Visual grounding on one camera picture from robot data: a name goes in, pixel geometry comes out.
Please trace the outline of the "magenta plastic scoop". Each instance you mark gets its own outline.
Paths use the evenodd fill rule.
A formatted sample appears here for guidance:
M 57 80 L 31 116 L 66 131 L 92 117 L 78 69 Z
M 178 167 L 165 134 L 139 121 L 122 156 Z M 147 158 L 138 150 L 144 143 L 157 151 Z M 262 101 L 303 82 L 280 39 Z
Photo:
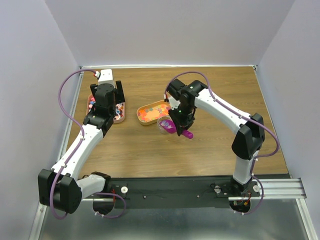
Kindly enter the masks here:
M 160 121 L 159 126 L 169 134 L 177 133 L 176 126 L 170 119 Z M 181 135 L 188 139 L 192 139 L 194 137 L 193 133 L 188 130 L 183 130 Z

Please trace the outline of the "clear plastic cup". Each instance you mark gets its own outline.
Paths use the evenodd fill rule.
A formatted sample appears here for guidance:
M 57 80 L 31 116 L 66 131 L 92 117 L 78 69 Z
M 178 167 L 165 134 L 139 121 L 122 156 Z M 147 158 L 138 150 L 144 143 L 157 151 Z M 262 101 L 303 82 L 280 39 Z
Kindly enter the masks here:
M 172 119 L 167 116 L 162 116 L 157 120 L 157 127 L 162 134 L 175 134 L 176 127 Z

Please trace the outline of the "orange tray of star candies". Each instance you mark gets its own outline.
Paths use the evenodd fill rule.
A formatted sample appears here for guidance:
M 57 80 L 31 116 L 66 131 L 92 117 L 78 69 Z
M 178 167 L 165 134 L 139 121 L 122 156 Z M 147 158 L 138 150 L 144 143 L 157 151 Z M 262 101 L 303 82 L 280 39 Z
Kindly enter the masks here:
M 148 126 L 156 123 L 159 118 L 168 116 L 170 108 L 171 107 L 168 102 L 160 100 L 138 108 L 136 115 L 141 125 Z

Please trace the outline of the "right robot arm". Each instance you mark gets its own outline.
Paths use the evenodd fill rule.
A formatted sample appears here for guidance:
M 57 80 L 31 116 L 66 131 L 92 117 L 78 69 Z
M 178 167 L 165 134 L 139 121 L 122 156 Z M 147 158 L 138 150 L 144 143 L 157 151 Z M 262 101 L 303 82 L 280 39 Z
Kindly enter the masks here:
M 199 80 L 189 85 L 174 79 L 166 88 L 170 97 L 168 111 L 177 130 L 182 135 L 194 123 L 196 109 L 202 109 L 225 124 L 235 135 L 231 149 L 236 156 L 236 163 L 227 192 L 241 196 L 248 191 L 252 181 L 252 166 L 265 140 L 262 128 L 263 117 L 258 113 L 250 115 L 237 109 L 220 97 L 210 93 L 209 88 Z

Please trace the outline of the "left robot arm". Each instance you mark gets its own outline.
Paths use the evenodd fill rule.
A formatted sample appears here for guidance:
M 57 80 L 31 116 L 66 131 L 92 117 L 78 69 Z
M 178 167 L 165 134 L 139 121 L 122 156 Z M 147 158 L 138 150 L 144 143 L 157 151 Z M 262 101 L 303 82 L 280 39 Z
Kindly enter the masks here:
M 72 214 L 82 199 L 97 194 L 110 194 L 110 176 L 93 172 L 79 179 L 80 170 L 114 123 L 116 105 L 125 102 L 121 81 L 91 84 L 95 104 L 83 120 L 81 130 L 62 158 L 50 169 L 38 174 L 39 201 L 50 207 L 57 219 L 57 211 Z

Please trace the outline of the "pink tray of wrapped candies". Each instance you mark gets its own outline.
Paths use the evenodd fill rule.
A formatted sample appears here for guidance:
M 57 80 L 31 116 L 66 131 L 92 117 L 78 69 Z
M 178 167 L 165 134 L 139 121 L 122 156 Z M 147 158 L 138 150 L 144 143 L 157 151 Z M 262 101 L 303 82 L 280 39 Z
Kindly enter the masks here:
M 90 94 L 87 98 L 86 114 L 90 112 L 90 110 L 92 109 L 95 103 L 96 103 L 95 97 L 92 94 Z

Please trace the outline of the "pink tray of lollipops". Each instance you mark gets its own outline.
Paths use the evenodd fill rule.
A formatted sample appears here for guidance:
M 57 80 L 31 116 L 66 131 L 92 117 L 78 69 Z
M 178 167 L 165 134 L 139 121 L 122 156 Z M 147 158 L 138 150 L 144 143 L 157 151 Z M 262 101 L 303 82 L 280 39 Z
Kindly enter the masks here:
M 125 116 L 126 116 L 125 106 L 126 105 L 124 102 L 117 103 L 115 105 L 115 116 L 113 118 L 114 124 L 119 124 L 125 120 Z

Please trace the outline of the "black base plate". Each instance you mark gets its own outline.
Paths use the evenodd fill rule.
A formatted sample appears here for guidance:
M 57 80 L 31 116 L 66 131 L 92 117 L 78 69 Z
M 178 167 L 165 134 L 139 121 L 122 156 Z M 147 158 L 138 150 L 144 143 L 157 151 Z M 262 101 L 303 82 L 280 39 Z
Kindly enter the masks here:
M 179 209 L 179 208 L 229 208 L 234 201 L 246 211 L 248 201 L 260 197 L 259 185 L 252 180 L 248 190 L 239 196 L 227 192 L 230 175 L 112 178 L 107 192 L 120 195 L 94 195 L 95 211 L 109 213 L 111 210 L 129 209 Z

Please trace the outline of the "aluminium frame rail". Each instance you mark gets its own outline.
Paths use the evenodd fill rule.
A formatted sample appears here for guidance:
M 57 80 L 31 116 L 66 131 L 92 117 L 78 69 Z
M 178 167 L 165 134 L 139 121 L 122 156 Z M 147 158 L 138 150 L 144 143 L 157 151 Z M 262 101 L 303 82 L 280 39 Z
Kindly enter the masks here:
M 113 178 L 87 189 L 63 220 L 40 205 L 32 240 L 316 240 L 300 179 L 259 175 L 239 191 L 229 176 Z

